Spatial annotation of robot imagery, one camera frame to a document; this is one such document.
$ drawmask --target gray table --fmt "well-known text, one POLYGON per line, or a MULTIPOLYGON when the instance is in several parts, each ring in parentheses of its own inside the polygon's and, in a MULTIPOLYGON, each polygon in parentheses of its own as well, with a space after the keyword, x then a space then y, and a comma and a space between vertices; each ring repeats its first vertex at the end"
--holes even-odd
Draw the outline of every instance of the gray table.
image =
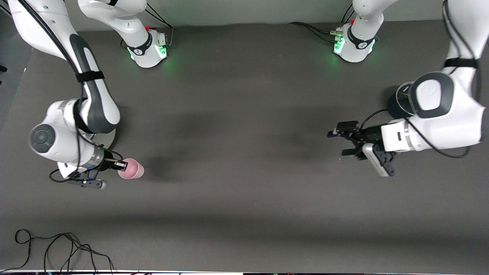
MULTIPOLYGON (((339 159, 349 142, 326 139, 382 108, 389 87, 440 69, 441 22, 386 23, 360 64, 294 25, 178 28, 153 69, 137 67, 115 32, 82 35, 121 109, 115 149, 146 174, 104 172, 103 191, 47 179, 55 163, 27 135, 79 88, 65 61, 34 51, 0 135, 2 268, 24 261, 13 236, 28 228, 72 231, 118 269, 489 272, 489 143, 464 160, 405 153, 381 178, 367 161, 339 159)), ((46 245, 35 243, 27 268, 42 268, 46 245)), ((68 251, 53 246, 52 265, 68 251)), ((75 268, 90 268, 87 255, 75 268)))

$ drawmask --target wall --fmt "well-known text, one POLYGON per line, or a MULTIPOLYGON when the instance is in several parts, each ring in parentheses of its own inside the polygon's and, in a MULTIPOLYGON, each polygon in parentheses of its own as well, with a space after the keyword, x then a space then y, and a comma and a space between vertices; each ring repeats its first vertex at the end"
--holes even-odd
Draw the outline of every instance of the wall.
MULTIPOLYGON (((148 0, 148 3, 174 26, 229 25, 241 23, 337 22, 350 0, 148 0)), ((442 0, 401 0, 388 7, 387 21, 434 20, 441 18, 442 0)), ((77 1, 66 1, 76 30, 108 30, 89 19, 77 1)), ((147 13, 138 17, 145 25, 162 26, 147 13)))

